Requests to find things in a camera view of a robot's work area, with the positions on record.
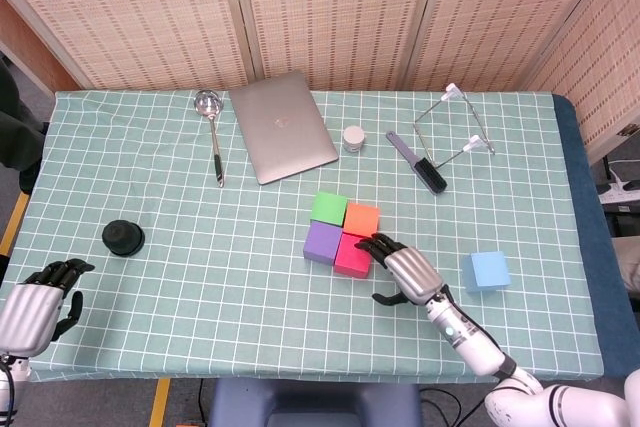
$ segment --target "pink cube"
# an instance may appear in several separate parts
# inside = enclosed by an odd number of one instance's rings
[[[356,235],[342,234],[334,270],[342,275],[364,279],[369,275],[371,256],[364,250],[356,249],[355,245],[362,240]]]

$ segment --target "woven room divider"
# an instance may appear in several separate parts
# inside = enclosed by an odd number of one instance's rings
[[[405,79],[408,90],[519,88],[546,37],[575,0],[433,0]]]
[[[299,69],[315,89],[394,90],[425,0],[250,1],[267,77]]]
[[[622,143],[640,123],[640,0],[584,0],[524,88],[576,105],[591,162]]]
[[[242,26],[234,25],[227,0],[10,1],[18,11],[35,11],[45,35],[58,44],[52,50],[63,49],[70,59],[63,64],[80,73],[82,87],[226,88],[247,82],[236,33]]]

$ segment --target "power strip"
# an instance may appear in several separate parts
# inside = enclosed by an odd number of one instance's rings
[[[625,202],[633,202],[640,200],[640,190],[622,190],[628,182],[622,182],[622,186],[616,183],[609,184],[611,187],[604,194],[600,194],[598,198],[601,204],[624,204]]]

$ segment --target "silver laptop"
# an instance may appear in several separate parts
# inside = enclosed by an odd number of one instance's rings
[[[229,94],[259,184],[338,160],[302,72]]]

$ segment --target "small jar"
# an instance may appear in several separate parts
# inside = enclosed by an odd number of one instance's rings
[[[347,152],[358,152],[364,144],[364,130],[359,125],[350,125],[342,133],[342,146]]]

